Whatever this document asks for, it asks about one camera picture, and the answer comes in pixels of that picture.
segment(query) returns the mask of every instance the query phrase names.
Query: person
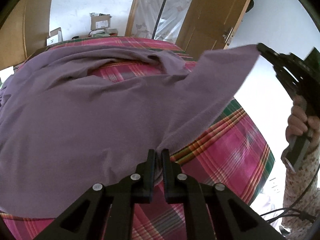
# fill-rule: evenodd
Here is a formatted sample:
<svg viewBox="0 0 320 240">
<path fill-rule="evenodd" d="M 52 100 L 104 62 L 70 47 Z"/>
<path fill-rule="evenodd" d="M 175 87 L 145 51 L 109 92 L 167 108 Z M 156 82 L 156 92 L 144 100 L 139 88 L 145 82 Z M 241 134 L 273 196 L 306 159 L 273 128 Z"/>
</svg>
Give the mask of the person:
<svg viewBox="0 0 320 240">
<path fill-rule="evenodd" d="M 306 132 L 308 130 L 306 123 L 314 130 L 314 133 L 307 154 L 303 158 L 301 167 L 297 173 L 294 173 L 282 158 L 287 168 L 283 207 L 289 207 L 302 194 L 312 180 L 319 165 L 320 119 L 317 116 L 306 115 L 300 107 L 302 100 L 303 98 L 301 96 L 296 96 L 293 100 L 293 107 L 291 109 L 291 115 L 288 118 L 288 126 L 285 132 L 286 139 L 289 142 L 292 136 L 300 136 Z M 305 211 L 312 216 L 320 215 L 320 188 L 317 188 L 317 178 L 294 208 Z M 301 240 L 305 239 L 312 224 L 308 220 L 302 221 L 297 217 L 284 217 L 282 219 L 282 225 L 285 228 L 291 229 L 286 239 Z"/>
</svg>

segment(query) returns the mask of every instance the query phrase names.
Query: plaid bedsheet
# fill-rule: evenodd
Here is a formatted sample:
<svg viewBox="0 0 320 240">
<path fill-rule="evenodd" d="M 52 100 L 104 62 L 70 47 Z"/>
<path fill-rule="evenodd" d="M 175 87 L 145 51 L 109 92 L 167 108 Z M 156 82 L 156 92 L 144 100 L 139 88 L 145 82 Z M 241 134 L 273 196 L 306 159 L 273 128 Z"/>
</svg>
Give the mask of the plaid bedsheet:
<svg viewBox="0 0 320 240">
<path fill-rule="evenodd" d="M 61 42 L 48 49 L 75 45 L 117 45 L 153 50 L 168 49 L 181 56 L 185 67 L 192 71 L 196 62 L 172 43 L 133 37 L 91 38 Z M 93 71 L 112 82 L 145 75 L 162 74 L 142 62 L 109 63 Z M 274 157 L 263 136 L 239 103 L 233 99 L 219 118 L 195 141 L 171 156 L 184 173 L 199 182 L 213 185 L 222 182 L 244 202 L 250 204 L 266 182 Z M 18 218 L 1 214 L 14 237 L 31 240 L 53 219 Z M 164 199 L 164 185 L 155 187 L 151 204 L 136 204 L 132 239 L 186 239 L 182 204 L 169 205 Z"/>
</svg>

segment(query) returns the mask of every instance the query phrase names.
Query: floor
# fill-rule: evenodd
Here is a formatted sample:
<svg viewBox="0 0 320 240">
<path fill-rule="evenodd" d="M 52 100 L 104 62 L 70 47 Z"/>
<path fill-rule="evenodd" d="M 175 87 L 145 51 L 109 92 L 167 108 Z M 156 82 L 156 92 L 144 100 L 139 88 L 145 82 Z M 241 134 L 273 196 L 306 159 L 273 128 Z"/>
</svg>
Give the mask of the floor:
<svg viewBox="0 0 320 240">
<path fill-rule="evenodd" d="M 52 0 L 50 30 L 61 27 L 64 40 L 90 31 L 89 13 L 111 14 L 111 27 L 124 35 L 132 0 Z M 262 42 L 277 52 L 293 52 L 304 58 L 313 46 L 320 49 L 320 34 L 298 0 L 254 0 L 230 47 Z M 282 207 L 285 168 L 280 155 L 287 146 L 284 131 L 292 101 L 275 77 L 272 66 L 259 58 L 235 98 L 268 142 L 276 163 L 259 202 Z"/>
</svg>

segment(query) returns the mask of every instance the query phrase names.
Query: wooden door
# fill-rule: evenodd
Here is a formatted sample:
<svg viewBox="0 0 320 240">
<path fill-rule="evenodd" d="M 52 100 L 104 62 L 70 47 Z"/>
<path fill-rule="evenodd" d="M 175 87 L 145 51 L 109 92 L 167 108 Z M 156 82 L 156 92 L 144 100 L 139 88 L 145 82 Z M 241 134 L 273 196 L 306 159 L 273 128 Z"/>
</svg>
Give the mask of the wooden door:
<svg viewBox="0 0 320 240">
<path fill-rule="evenodd" d="M 192 0 L 176 45 L 198 59 L 204 50 L 229 46 L 250 0 Z"/>
</svg>

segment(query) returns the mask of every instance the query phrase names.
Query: garment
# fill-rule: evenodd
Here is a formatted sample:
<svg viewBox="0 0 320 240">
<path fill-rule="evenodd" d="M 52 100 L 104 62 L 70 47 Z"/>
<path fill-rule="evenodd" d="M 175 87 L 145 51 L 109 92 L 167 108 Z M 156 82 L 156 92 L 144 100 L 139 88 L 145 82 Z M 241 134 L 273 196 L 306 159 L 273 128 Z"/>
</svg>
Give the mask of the garment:
<svg viewBox="0 0 320 240">
<path fill-rule="evenodd" d="M 208 51 L 192 73 L 179 57 L 145 49 L 75 46 L 34 57 L 2 96 L 0 209 L 56 217 L 92 184 L 133 173 L 149 148 L 173 154 L 215 120 L 258 55 L 253 45 Z M 117 84 L 88 76 L 115 57 L 164 67 L 167 75 Z"/>
<path fill-rule="evenodd" d="M 296 174 L 291 171 L 286 161 L 283 161 L 287 168 L 283 201 L 284 207 L 289 207 L 309 185 L 318 168 L 319 155 L 319 147 L 314 152 L 306 155 Z M 317 178 L 294 208 L 305 211 L 312 216 L 320 215 L 320 189 L 317 188 Z M 311 223 L 308 220 L 302 221 L 297 217 L 282 218 L 282 225 L 291 229 L 291 233 L 286 236 L 286 239 L 290 240 L 304 239 L 308 230 L 311 228 Z"/>
</svg>

